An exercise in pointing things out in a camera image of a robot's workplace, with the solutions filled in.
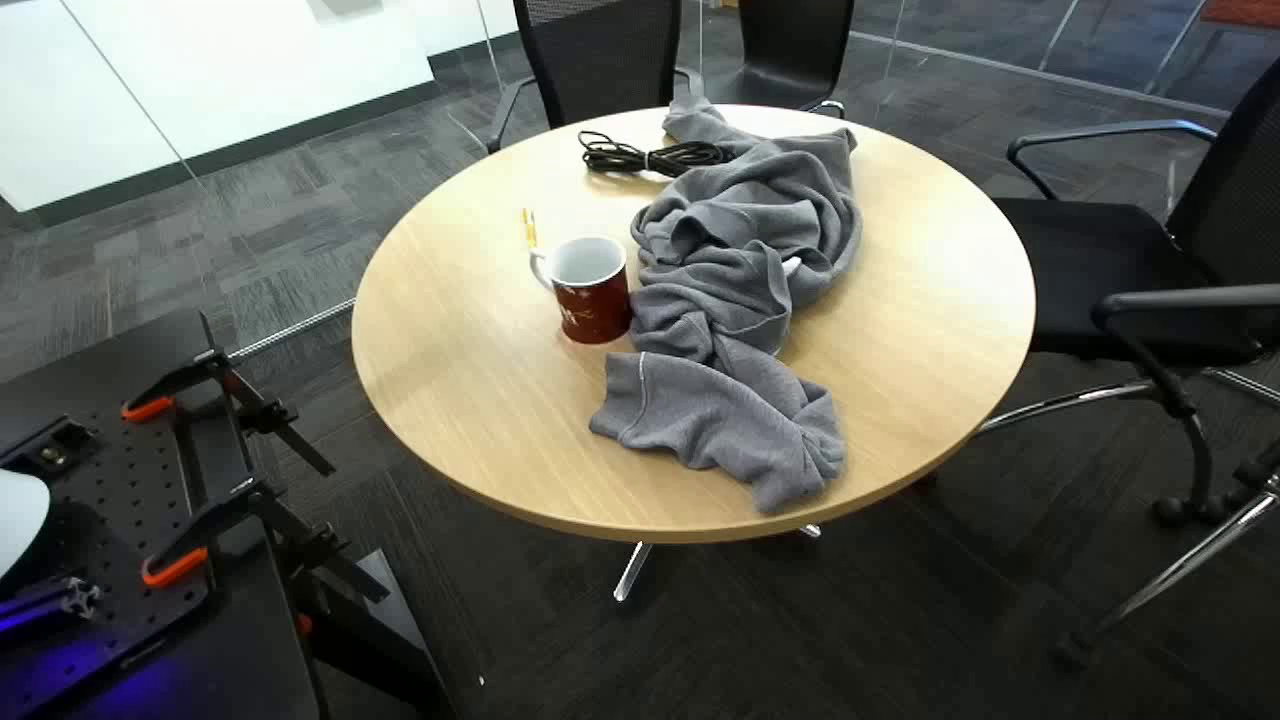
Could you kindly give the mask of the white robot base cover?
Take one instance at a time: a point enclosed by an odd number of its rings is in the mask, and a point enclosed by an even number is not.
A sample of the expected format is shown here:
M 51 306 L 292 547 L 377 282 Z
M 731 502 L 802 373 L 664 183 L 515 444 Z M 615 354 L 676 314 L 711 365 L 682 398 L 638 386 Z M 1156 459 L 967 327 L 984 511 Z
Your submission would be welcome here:
M 51 492 L 42 478 L 0 468 L 0 575 L 10 575 L 51 511 Z

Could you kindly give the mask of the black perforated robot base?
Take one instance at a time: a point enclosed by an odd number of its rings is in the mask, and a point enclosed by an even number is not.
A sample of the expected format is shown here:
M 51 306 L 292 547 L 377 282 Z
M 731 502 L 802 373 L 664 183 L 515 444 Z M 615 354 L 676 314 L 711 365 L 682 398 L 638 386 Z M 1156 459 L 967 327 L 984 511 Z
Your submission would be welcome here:
M 235 542 L 174 590 L 139 586 L 139 560 L 179 525 L 260 482 L 215 386 L 162 422 L 119 422 L 203 342 L 209 322 L 179 314 L 4 386 L 4 468 L 42 478 L 51 511 L 4 575 L 0 720 L 325 720 L 325 663 L 454 720 L 380 555 L 355 563 L 383 600 L 267 542 Z

